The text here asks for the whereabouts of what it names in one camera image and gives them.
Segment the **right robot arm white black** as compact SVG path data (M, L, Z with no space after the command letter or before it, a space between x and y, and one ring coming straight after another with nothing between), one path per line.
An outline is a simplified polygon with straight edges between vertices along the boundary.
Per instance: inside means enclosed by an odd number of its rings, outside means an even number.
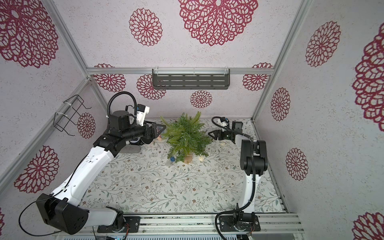
M211 131L208 135L215 141L230 140L241 147L240 168L244 171L243 193L237 206L226 214L233 214L234 224L256 223L253 209L256 191L262 175L268 169L267 146L265 141L256 141L243 132L243 123L230 121L226 117L213 117L212 123L221 128Z

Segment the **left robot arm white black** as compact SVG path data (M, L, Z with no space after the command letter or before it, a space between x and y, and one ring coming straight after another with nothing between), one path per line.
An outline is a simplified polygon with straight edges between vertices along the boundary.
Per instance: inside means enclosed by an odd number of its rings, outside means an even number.
M74 172L51 194L41 194L36 200L43 222L69 235L94 226L106 226L115 232L123 230L123 211L112 207L84 209L80 207L80 202L98 174L128 141L140 138L154 140L165 129L165 125L137 120L136 114L127 111L115 111L108 115L106 131Z

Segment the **string lights with rattan balls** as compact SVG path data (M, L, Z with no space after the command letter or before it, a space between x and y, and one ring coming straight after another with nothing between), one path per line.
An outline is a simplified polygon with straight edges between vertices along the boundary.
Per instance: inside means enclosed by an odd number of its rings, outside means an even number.
M172 163L191 164L198 162L222 161L231 155L226 141L202 141L192 143L169 143L168 159Z

